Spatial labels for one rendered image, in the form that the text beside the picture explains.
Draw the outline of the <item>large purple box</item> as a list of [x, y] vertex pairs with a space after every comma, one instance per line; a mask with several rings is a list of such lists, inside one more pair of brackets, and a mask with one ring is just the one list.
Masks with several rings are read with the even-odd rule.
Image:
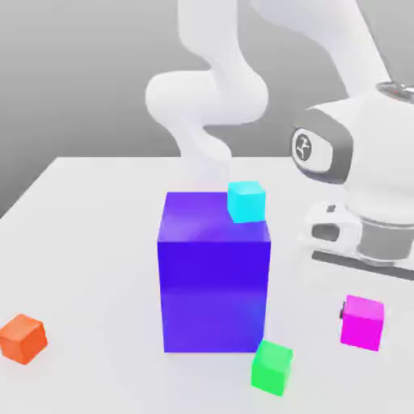
[[224, 192], [168, 192], [158, 274], [167, 353], [253, 353], [264, 336], [271, 238], [234, 223]]

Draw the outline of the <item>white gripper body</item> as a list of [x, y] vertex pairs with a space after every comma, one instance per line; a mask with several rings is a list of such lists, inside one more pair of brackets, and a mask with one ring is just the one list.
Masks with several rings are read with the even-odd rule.
[[414, 270], [314, 251], [308, 260], [308, 285], [343, 291], [414, 291]]

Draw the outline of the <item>small magenta cube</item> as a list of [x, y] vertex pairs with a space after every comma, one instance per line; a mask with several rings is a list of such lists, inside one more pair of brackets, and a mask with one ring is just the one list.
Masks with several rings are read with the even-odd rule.
[[341, 344], [377, 352], [382, 339], [384, 304], [348, 294], [343, 316]]

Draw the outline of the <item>small orange cube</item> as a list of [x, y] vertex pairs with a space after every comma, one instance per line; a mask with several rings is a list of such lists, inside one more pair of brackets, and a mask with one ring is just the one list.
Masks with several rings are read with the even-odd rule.
[[47, 345], [44, 324], [24, 314], [16, 315], [0, 329], [2, 355], [21, 365], [28, 364]]

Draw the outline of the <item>small green cube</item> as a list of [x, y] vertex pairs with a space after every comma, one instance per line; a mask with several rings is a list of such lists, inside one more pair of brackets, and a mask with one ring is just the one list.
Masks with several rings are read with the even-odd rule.
[[251, 385], [272, 395], [283, 396], [293, 359], [292, 349], [262, 340], [251, 366]]

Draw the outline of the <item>small cyan cube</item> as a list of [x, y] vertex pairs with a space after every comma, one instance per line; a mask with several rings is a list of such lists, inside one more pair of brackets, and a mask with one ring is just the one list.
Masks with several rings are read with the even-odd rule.
[[227, 210], [234, 223], [263, 222], [266, 192], [258, 181], [231, 182], [227, 190]]

